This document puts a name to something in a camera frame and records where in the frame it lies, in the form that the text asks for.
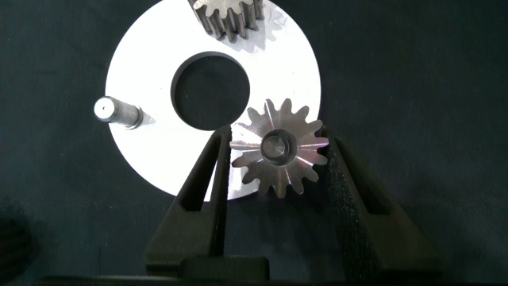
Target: spur gear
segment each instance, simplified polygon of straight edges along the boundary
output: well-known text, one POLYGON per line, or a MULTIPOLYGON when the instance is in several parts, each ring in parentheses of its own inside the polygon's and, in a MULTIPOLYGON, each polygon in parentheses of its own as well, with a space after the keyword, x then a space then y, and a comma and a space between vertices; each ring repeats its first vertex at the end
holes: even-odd
POLYGON ((267 99, 263 114, 252 108, 248 109, 248 116, 252 121, 250 126, 237 123, 233 127, 230 147, 241 151, 242 155, 232 166, 247 167, 248 171, 244 174, 242 183, 249 184, 259 179, 259 193, 262 195, 273 186, 277 196, 284 198, 287 185, 302 194, 302 178, 317 182, 319 176, 312 167, 328 161, 326 157, 318 154, 318 149, 326 147, 329 140, 314 135, 323 123, 320 120, 306 122, 308 106, 304 106, 296 114, 291 112, 291 107, 291 100, 286 99, 280 110, 276 110, 273 102, 267 99))
POLYGON ((247 37, 247 29, 257 29, 256 19, 263 18, 263 0, 188 0, 208 34, 217 39, 224 33, 229 41, 237 33, 247 37))

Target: metal pin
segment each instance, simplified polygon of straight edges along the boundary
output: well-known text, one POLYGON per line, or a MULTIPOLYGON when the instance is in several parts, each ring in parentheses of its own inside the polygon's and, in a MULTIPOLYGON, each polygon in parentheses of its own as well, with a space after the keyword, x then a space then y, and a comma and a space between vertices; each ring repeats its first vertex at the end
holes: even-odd
POLYGON ((143 122, 143 110, 110 96, 100 98, 94 107, 98 120, 135 129, 143 122))

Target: white ring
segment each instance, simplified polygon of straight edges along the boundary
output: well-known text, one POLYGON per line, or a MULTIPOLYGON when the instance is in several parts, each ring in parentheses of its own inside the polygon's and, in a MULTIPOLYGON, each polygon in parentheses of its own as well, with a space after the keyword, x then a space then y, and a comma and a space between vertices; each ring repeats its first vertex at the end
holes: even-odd
MULTIPOLYGON (((318 64, 302 30, 268 0, 264 0, 264 20, 257 24, 260 29, 248 31, 248 40, 217 41, 205 33, 187 1, 164 0, 124 35, 111 61, 106 95, 142 107, 145 116, 137 129, 114 124, 110 128, 124 158, 152 185, 177 195, 212 134, 186 124, 171 102, 175 75, 199 57, 224 55, 245 70, 250 82, 247 107, 262 110, 265 99, 279 107, 289 98, 293 112, 308 106, 307 121, 318 118, 318 64)), ((246 111, 238 121, 250 122, 246 111)), ((241 170, 232 168, 228 199, 254 191, 257 182, 242 185, 241 170)))

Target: dark background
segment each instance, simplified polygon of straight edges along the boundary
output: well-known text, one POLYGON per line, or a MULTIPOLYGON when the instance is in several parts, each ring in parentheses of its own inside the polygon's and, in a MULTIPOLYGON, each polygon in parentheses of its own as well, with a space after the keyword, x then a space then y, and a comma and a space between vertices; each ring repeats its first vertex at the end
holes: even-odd
MULTIPOLYGON (((0 212, 39 245, 13 284, 144 274, 173 197, 129 167, 92 106, 118 42, 157 2, 0 0, 0 212)), ((441 252, 443 280, 508 282, 508 2, 274 2, 314 48, 321 119, 441 252)), ((187 120, 225 124, 241 112, 243 87, 225 85, 238 75, 200 64, 188 76, 217 79, 210 89, 227 100, 189 91, 180 104, 187 120), (230 111, 208 114, 213 104, 230 111)), ((265 255, 274 279, 342 279, 330 221, 305 197, 253 197, 228 212, 227 254, 265 255)))

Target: center hole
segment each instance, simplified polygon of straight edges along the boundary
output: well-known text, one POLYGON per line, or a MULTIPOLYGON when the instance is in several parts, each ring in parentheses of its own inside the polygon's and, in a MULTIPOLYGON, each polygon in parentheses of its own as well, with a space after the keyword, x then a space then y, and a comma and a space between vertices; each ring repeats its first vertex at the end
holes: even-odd
POLYGON ((286 152, 286 145, 280 136, 270 136, 263 143, 263 151, 270 158, 278 158, 286 152))
POLYGON ((216 130, 244 112, 250 86, 244 69, 224 56, 197 56, 173 83, 173 105, 188 125, 216 130))
POLYGON ((293 134, 284 129, 270 131, 261 141, 261 154, 275 166, 284 166, 294 160, 298 142, 293 134))

